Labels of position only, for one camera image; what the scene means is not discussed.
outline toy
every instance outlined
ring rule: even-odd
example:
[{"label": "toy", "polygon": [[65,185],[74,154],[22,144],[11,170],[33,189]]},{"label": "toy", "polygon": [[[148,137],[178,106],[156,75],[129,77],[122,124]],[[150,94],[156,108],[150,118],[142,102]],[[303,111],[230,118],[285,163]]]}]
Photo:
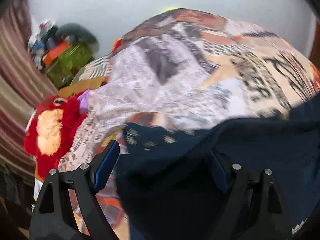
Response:
[{"label": "toy", "polygon": [[26,153],[36,157],[36,172],[43,180],[70,150],[76,130],[87,116],[87,113],[79,111],[77,99],[81,94],[72,98],[51,96],[37,107],[23,147]]}]

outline orange object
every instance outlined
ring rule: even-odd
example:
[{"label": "orange object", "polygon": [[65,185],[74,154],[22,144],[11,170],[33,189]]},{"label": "orange object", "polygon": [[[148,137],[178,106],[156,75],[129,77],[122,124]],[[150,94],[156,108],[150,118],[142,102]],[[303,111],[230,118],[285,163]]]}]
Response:
[{"label": "orange object", "polygon": [[113,44],[112,52],[115,52],[121,46],[121,41],[122,38],[115,41],[115,43]]},{"label": "orange object", "polygon": [[43,59],[43,63],[46,67],[48,67],[53,60],[59,57],[67,48],[69,47],[69,43],[66,41],[60,43],[52,50],[49,50],[48,54]]}]

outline purple fabric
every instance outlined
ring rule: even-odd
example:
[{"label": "purple fabric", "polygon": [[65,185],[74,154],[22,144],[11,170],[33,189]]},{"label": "purple fabric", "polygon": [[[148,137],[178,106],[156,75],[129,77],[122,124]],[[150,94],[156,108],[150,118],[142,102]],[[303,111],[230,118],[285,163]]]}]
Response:
[{"label": "purple fabric", "polygon": [[88,102],[88,93],[90,92],[90,89],[87,89],[85,92],[83,92],[82,95],[78,97],[78,101],[80,102],[80,113],[87,113],[89,108],[89,102]]}]

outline brown cardboard piece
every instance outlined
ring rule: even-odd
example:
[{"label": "brown cardboard piece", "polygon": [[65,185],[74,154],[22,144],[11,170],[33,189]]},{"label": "brown cardboard piece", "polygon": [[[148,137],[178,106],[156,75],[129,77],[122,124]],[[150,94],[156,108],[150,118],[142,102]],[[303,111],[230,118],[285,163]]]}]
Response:
[{"label": "brown cardboard piece", "polygon": [[103,79],[103,76],[79,81],[78,83],[61,88],[58,92],[58,95],[63,98],[69,98],[87,89],[95,90],[101,86],[102,79]]}]

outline striped curtain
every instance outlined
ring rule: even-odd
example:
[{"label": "striped curtain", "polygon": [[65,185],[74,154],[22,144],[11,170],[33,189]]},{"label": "striped curtain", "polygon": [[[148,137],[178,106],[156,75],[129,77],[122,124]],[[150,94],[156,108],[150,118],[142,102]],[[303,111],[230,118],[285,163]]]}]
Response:
[{"label": "striped curtain", "polygon": [[0,19],[0,162],[32,184],[35,162],[23,137],[35,107],[57,93],[34,66],[27,50],[31,35],[27,0],[14,0]]}]

